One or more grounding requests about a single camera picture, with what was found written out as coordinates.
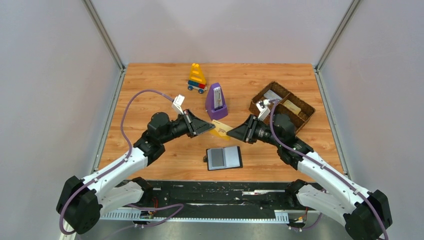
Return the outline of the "yellow credit card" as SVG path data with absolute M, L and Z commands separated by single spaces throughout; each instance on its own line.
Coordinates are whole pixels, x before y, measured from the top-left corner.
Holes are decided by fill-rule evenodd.
M 224 140 L 230 140 L 231 137 L 227 135 L 229 131 L 231 131 L 233 128 L 227 124 L 224 124 L 218 120 L 212 120 L 211 122 L 215 127 L 208 131 L 210 134 L 214 135 L 215 137 L 222 138 Z

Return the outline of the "black card holder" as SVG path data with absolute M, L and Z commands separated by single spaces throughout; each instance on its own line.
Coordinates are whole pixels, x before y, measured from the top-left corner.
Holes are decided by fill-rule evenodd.
M 207 163 L 209 171 L 242 168 L 241 148 L 239 146 L 208 148 L 203 162 Z

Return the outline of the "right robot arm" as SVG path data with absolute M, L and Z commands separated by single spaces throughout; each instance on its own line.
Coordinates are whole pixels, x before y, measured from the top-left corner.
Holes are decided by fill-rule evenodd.
M 354 240 L 387 240 L 392 225 L 388 197 L 354 183 L 323 160 L 311 146 L 296 136 L 295 125 L 285 114 L 276 114 L 268 124 L 254 115 L 227 135 L 245 143 L 261 141 L 277 148 L 280 159 L 314 179 L 318 190 L 300 179 L 289 191 L 300 205 L 319 211 L 341 224 Z

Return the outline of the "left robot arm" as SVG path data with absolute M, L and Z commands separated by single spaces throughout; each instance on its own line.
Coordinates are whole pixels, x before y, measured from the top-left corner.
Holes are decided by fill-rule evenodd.
M 60 231 L 82 235 L 105 214 L 146 199 L 150 185 L 143 178 L 119 184 L 157 160 L 165 152 L 165 143 L 183 135 L 194 138 L 214 128 L 189 109 L 175 120 L 165 112 L 153 114 L 146 131 L 121 157 L 83 178 L 74 175 L 66 180 L 56 206 Z

